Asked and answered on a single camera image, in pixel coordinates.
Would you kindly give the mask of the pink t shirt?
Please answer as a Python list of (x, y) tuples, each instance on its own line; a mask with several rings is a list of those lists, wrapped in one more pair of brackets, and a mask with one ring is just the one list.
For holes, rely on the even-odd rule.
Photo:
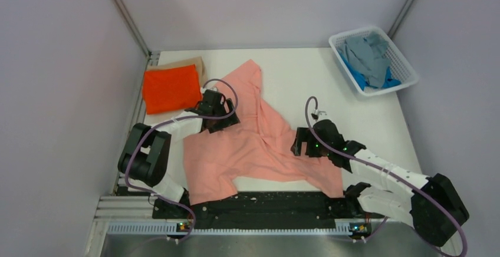
[(184, 138), (183, 166), (191, 204), (237, 194), (234, 179), (276, 182), (305, 180), (328, 197), (343, 195), (341, 170), (329, 159), (295, 156), (295, 131), (262, 97), (260, 66), (248, 60), (217, 83), (225, 95), (238, 96), (236, 125)]

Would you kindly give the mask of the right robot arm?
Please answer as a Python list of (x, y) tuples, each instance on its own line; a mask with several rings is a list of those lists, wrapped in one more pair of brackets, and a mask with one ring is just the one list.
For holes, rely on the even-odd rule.
[(368, 212), (392, 218), (437, 247), (470, 218), (448, 177), (430, 177), (390, 163), (365, 145), (345, 140), (331, 120), (297, 128), (291, 151), (296, 156), (326, 157), (360, 179), (344, 192), (346, 210), (354, 217)]

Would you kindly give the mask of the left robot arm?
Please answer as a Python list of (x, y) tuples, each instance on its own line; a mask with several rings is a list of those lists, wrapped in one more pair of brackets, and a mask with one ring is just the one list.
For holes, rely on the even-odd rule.
[(212, 89), (202, 90), (202, 99), (168, 121), (150, 126), (132, 127), (117, 163), (129, 189), (166, 199), (166, 209), (181, 218), (189, 210), (183, 198), (185, 188), (168, 174), (171, 146), (186, 137), (208, 131), (215, 133), (240, 122), (236, 115), (239, 98), (226, 97)]

